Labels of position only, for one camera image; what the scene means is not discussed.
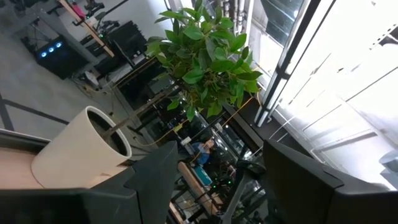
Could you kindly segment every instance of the office equipment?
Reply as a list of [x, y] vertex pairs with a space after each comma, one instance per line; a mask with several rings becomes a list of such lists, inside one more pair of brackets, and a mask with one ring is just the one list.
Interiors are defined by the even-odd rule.
[[93, 189], [0, 190], [0, 216], [3, 223], [163, 224], [176, 172], [177, 145], [169, 142]]
[[66, 79], [88, 64], [64, 36], [59, 36], [35, 52], [36, 61], [61, 79]]
[[262, 156], [264, 167], [238, 162], [234, 194], [228, 200], [224, 215], [212, 223], [237, 223], [232, 219], [233, 213], [242, 189], [253, 178], [266, 191], [269, 217], [273, 223], [397, 222], [396, 191], [388, 192], [272, 140], [264, 141]]
[[187, 182], [188, 186], [191, 188], [195, 197], [199, 197], [198, 202], [203, 205], [205, 211], [210, 215], [215, 215], [219, 211], [218, 205], [223, 204], [221, 199], [216, 195], [212, 194], [211, 197], [206, 194], [209, 188], [202, 186], [199, 181], [195, 178], [194, 174], [190, 170], [189, 166], [184, 162], [178, 163], [178, 171], [181, 173], [184, 180]]
[[84, 27], [88, 31], [89, 35], [91, 35], [95, 41], [97, 41], [97, 43], [104, 48], [106, 53], [108, 53], [110, 57], [114, 57], [112, 50], [109, 49], [108, 46], [106, 46], [105, 43], [98, 37], [97, 33], [94, 31], [94, 28], [85, 23], [84, 20], [81, 19], [80, 16], [72, 9], [71, 5], [66, 2], [66, 0], [59, 0], [59, 2], [78, 22], [82, 22], [81, 26]]
[[209, 186], [211, 183], [213, 183], [212, 179], [209, 177], [209, 175], [207, 175], [206, 171], [201, 166], [195, 167], [193, 171], [196, 173], [203, 185]]
[[88, 4], [85, 6], [85, 9], [88, 11], [86, 15], [87, 18], [94, 16], [94, 13], [105, 8], [105, 5], [102, 2], [98, 3], [94, 0], [87, 0], [87, 3]]

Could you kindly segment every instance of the cable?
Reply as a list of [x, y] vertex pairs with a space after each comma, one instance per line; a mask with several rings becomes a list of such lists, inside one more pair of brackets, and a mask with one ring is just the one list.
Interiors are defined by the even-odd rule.
[[[218, 194], [216, 194], [215, 196], [212, 196], [212, 197], [210, 197], [209, 199], [207, 199], [207, 200], [205, 200], [205, 201], [202, 201], [201, 203], [203, 204], [203, 203], [205, 203], [205, 202], [208, 202], [208, 201], [210, 201], [210, 200], [213, 200], [215, 197], [218, 197]], [[193, 207], [197, 207], [197, 206], [200, 206], [200, 204], [194, 204], [194, 205], [192, 205], [192, 206], [189, 206], [189, 207], [187, 207], [187, 208], [181, 208], [182, 210], [186, 210], [186, 209], [189, 209], [189, 208], [193, 208]]]
[[[223, 126], [225, 126], [226, 125], [226, 123], [234, 116], [234, 115], [236, 115], [236, 113], [238, 113], [242, 108], [244, 108], [244, 106], [246, 106], [249, 102], [250, 102], [250, 100], [252, 100], [253, 99], [253, 97], [250, 97], [250, 99], [248, 99], [237, 111], [235, 111], [235, 113], [233, 113], [232, 115], [231, 115], [231, 117], [230, 118], [228, 118], [226, 121], [225, 121], [225, 123], [222, 125], [222, 127]], [[185, 123], [185, 122], [187, 122], [188, 120], [186, 119], [184, 122], [182, 122], [181, 124], [179, 124], [178, 126], [180, 126], [180, 125], [182, 125], [183, 123]], [[166, 134], [164, 134], [162, 137], [160, 137], [158, 140], [156, 140], [156, 141], [154, 141], [154, 142], [152, 142], [152, 143], [150, 143], [150, 144], [141, 144], [138, 140], [137, 140], [137, 138], [135, 137], [134, 139], [136, 140], [136, 142], [138, 143], [138, 145], [140, 145], [140, 146], [153, 146], [154, 144], [156, 144], [156, 143], [158, 143], [160, 140], [162, 140], [164, 137], [166, 137], [169, 133], [171, 133], [172, 131], [174, 131], [174, 129], [175, 128], [173, 128], [173, 129], [171, 129], [170, 131], [167, 131], [166, 132]], [[191, 162], [193, 162], [198, 156], [200, 155], [200, 152], [195, 156], [195, 158], [191, 161]]]
[[[180, 126], [180, 125], [182, 125], [183, 123], [185, 123], [185, 122], [187, 122], [188, 121], [188, 119], [186, 119], [185, 121], [183, 121], [181, 124], [179, 124], [178, 126]], [[166, 132], [166, 134], [164, 134], [162, 137], [160, 137], [158, 140], [156, 140], [156, 141], [154, 141], [154, 142], [152, 142], [152, 143], [150, 143], [150, 144], [141, 144], [138, 140], [137, 140], [137, 137], [135, 136], [134, 137], [134, 140], [136, 140], [136, 142], [138, 143], [138, 145], [140, 145], [140, 146], [153, 146], [154, 144], [156, 144], [156, 143], [158, 143], [160, 140], [162, 140], [164, 137], [166, 137], [166, 135], [168, 135], [168, 134], [170, 134], [172, 131], [174, 131], [174, 129], [175, 129], [176, 127], [174, 127], [173, 129], [171, 129], [170, 131], [167, 131]]]

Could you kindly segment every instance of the wall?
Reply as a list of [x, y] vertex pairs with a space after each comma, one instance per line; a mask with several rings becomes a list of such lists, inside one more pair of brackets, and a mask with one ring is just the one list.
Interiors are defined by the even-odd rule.
[[[107, 11], [119, 4], [121, 0], [97, 0], [97, 2], [102, 2], [105, 8], [96, 13], [99, 14], [102, 11]], [[79, 3], [78, 5], [84, 11], [85, 1]], [[159, 13], [166, 11], [166, 5], [163, 1], [157, 0], [129, 0], [125, 2], [122, 6], [115, 9], [113, 12], [108, 14], [104, 19], [106, 20], [117, 20], [121, 25], [128, 21], [133, 21], [138, 25], [145, 38], [151, 36], [165, 37], [165, 29], [172, 29], [172, 23], [170, 21], [163, 21], [158, 24], [154, 24], [155, 20], [159, 18]], [[63, 13], [60, 15], [62, 22], [68, 29], [69, 33], [73, 35], [76, 39], [80, 40], [87, 35], [87, 32], [82, 27], [77, 27], [72, 24], [74, 19], [69, 13]]]
[[372, 43], [393, 25], [394, 8], [337, 1], [274, 113], [320, 161], [393, 190], [379, 159], [398, 150], [398, 45]]

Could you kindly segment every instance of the desk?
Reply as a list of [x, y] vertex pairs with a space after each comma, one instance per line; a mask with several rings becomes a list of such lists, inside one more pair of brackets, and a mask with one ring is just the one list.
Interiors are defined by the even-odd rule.
[[[205, 192], [208, 191], [205, 187], [203, 187], [199, 181], [195, 178], [194, 174], [190, 170], [190, 168], [184, 163], [184, 162], [179, 162], [178, 163], [178, 171], [181, 173], [182, 177], [185, 179], [187, 182], [188, 186], [191, 188], [191, 190], [195, 193], [197, 197], [203, 195]], [[215, 201], [216, 204], [223, 204], [223, 201], [216, 195], [212, 194], [213, 200]], [[205, 210], [212, 215], [217, 214], [218, 208], [217, 205], [213, 203], [209, 195], [205, 194], [198, 200]]]
[[[36, 181], [30, 169], [34, 157], [35, 154], [32, 152], [0, 147], [0, 179], [2, 180], [0, 189], [42, 189], [43, 187]], [[126, 168], [126, 166], [117, 166], [95, 177], [85, 187], [92, 188]], [[169, 210], [177, 223], [182, 224], [182, 217], [171, 203]]]

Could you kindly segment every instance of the white planter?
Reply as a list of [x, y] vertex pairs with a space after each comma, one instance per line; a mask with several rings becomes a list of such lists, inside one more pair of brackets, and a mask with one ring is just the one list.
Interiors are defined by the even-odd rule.
[[32, 173], [45, 188], [84, 187], [101, 175], [131, 157], [130, 145], [124, 134], [117, 130], [118, 143], [125, 151], [119, 153], [108, 145], [92, 125], [90, 118], [103, 125], [115, 123], [99, 109], [86, 107], [52, 140], [33, 160]]

